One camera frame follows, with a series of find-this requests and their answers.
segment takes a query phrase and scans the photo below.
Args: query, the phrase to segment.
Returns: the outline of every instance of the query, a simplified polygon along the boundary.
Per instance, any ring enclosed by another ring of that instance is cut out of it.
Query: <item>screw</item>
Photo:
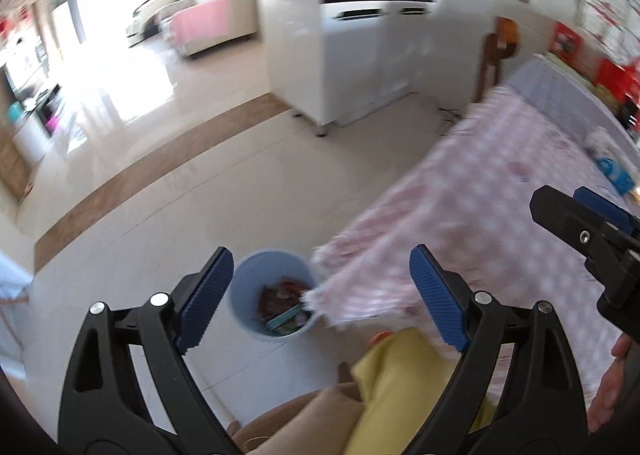
[[[543,314],[551,314],[554,311],[554,306],[548,301],[541,301],[538,303],[538,310]]]
[[[95,302],[91,307],[89,307],[89,312],[91,314],[100,314],[105,308],[105,304],[101,301]]]
[[[149,301],[154,307],[162,307],[162,305],[169,301],[169,295],[164,292],[159,292],[154,294]]]
[[[492,302],[493,298],[488,292],[480,291],[476,292],[474,300],[476,300],[476,302],[478,302],[480,305],[489,305]]]

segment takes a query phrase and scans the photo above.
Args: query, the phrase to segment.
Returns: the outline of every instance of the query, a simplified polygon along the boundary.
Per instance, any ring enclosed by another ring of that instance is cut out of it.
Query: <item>brown floor border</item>
[[[149,184],[288,108],[273,94],[265,94],[206,120],[134,162],[83,199],[36,242],[36,273],[103,216]]]

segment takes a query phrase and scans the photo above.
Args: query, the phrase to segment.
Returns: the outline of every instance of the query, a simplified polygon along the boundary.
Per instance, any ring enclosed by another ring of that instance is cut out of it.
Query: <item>cabinet handle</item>
[[[429,11],[423,7],[405,7],[400,10],[400,14],[403,16],[423,16],[428,13]]]
[[[335,16],[334,19],[339,21],[361,20],[367,18],[379,18],[380,16],[386,16],[387,14],[388,12],[385,12],[382,9],[346,10],[345,12],[341,12],[338,16]]]

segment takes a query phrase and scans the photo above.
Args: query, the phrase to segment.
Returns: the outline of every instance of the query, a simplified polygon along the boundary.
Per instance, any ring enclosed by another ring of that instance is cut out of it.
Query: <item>trash can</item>
[[[304,283],[310,289],[318,285],[308,261],[288,251],[265,249],[242,258],[229,285],[229,305],[236,323],[249,334],[270,342],[284,342],[309,330],[318,316],[287,336],[278,336],[264,326],[258,314],[258,299],[265,285],[274,285],[283,276]]]

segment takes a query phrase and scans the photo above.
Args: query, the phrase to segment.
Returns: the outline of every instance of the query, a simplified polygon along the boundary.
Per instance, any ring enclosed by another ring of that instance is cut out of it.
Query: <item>blue gripper pad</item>
[[[634,228],[631,225],[631,216],[613,202],[609,202],[606,198],[601,197],[590,189],[584,186],[578,188],[574,192],[574,200],[588,207],[591,211],[595,211],[603,218],[606,218],[623,233],[630,235],[633,232]]]
[[[465,312],[447,287],[440,269],[420,247],[414,247],[409,257],[409,271],[444,342],[458,352],[466,351],[469,337]]]
[[[223,249],[205,266],[204,272],[197,275],[200,280],[178,314],[180,334],[174,344],[182,355],[200,344],[233,275],[234,257],[228,249]]]

